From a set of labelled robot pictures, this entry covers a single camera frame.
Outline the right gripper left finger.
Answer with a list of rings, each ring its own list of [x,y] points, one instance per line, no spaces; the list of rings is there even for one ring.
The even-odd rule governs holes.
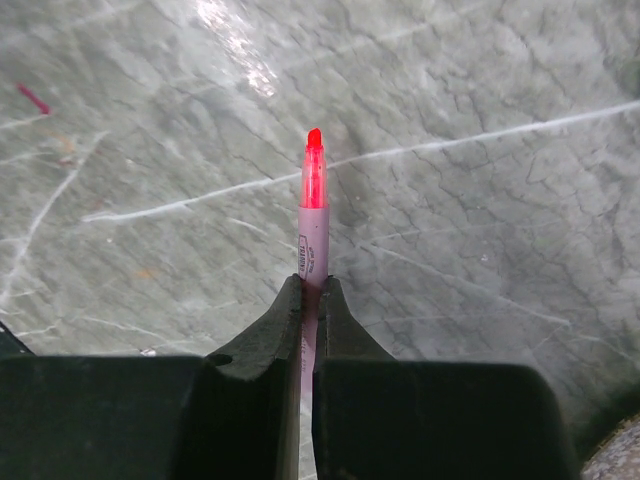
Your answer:
[[[205,356],[38,356],[1,334],[5,479],[294,479],[301,281]]]

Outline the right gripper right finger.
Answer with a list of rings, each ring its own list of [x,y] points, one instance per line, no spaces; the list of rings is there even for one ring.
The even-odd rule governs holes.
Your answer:
[[[312,437],[322,479],[576,479],[556,397],[533,368],[401,361],[354,318],[341,283],[320,300]]]

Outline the pink highlighter pen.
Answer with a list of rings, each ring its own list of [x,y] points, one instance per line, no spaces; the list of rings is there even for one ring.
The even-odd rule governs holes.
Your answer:
[[[320,299],[328,278],[328,174],[322,132],[309,131],[298,208],[298,274],[287,281],[286,416],[281,427],[276,479],[298,474],[300,399],[313,389]]]

